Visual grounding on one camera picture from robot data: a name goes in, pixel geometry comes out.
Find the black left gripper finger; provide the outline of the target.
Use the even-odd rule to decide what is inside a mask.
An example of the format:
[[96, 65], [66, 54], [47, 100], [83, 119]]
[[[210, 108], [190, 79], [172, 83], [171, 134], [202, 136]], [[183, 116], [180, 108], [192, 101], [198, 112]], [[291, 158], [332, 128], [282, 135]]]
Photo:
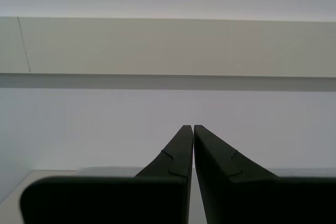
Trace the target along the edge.
[[53, 176], [26, 187], [24, 223], [188, 223], [194, 136], [179, 129], [134, 177]]
[[202, 125], [194, 153], [208, 223], [335, 223], [332, 177], [279, 177]]

